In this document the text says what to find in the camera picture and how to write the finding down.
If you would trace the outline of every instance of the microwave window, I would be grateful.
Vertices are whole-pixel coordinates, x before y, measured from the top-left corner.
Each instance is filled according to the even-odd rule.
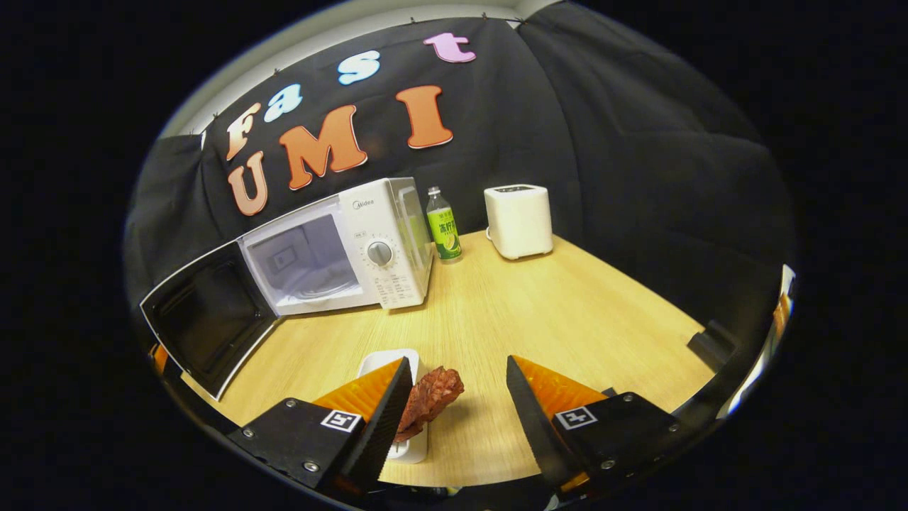
[[[278,306],[362,292],[330,215],[252,245],[249,255]]]
[[[258,308],[232,263],[206,268],[155,311],[163,340],[187,367],[215,371]]]

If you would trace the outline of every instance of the pink letter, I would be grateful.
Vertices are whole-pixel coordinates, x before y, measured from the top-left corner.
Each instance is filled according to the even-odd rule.
[[[469,43],[466,37],[455,37],[451,32],[438,34],[422,42],[424,45],[435,46],[435,55],[446,62],[469,62],[476,58],[473,52],[463,53],[458,44]]]

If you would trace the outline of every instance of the wooden table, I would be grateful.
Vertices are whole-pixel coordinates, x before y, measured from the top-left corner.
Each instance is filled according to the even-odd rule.
[[[686,347],[701,325],[575,245],[556,237],[551,254],[508,261],[483,232],[461,244],[460,262],[436,259],[421,306],[287,318],[220,403],[183,379],[243,425],[283,398],[312,401],[350,381],[368,353],[413,348],[421,373],[455,368],[466,391],[429,425],[426,459],[388,462],[380,480],[472,486],[539,473],[505,383],[508,355],[597,390],[633,390],[667,412],[713,376]]]

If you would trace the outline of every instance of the microwave oven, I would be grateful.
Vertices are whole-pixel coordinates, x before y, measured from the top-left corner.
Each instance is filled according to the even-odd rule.
[[[271,220],[180,268],[140,308],[213,399],[284,316],[425,300],[434,245],[411,177],[354,186]]]

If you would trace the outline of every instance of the white container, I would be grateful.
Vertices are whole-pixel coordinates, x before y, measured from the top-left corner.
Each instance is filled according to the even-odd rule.
[[[419,376],[419,355],[413,349],[391,349],[388,351],[376,351],[366,355],[360,364],[360,372],[357,377],[370,373],[379,367],[386,366],[398,358],[406,356],[410,361],[410,374],[413,376],[413,385],[416,385]],[[427,440],[429,438],[429,425],[422,427],[422,431],[406,442],[395,442],[391,444],[388,451],[388,461],[396,463],[419,463],[426,459],[428,450]]]
[[[552,251],[548,190],[534,185],[486,188],[486,237],[507,259]]]

